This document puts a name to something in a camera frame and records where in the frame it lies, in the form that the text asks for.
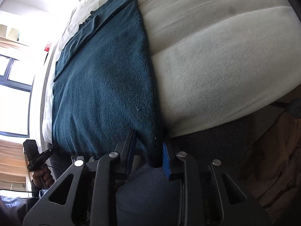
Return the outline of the person's left hand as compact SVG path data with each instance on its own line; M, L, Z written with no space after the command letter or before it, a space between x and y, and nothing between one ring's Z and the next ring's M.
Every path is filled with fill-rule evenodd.
M33 183L39 189L47 189L51 187L55 180L51 175L51 171L47 165L43 165L40 170L33 172Z

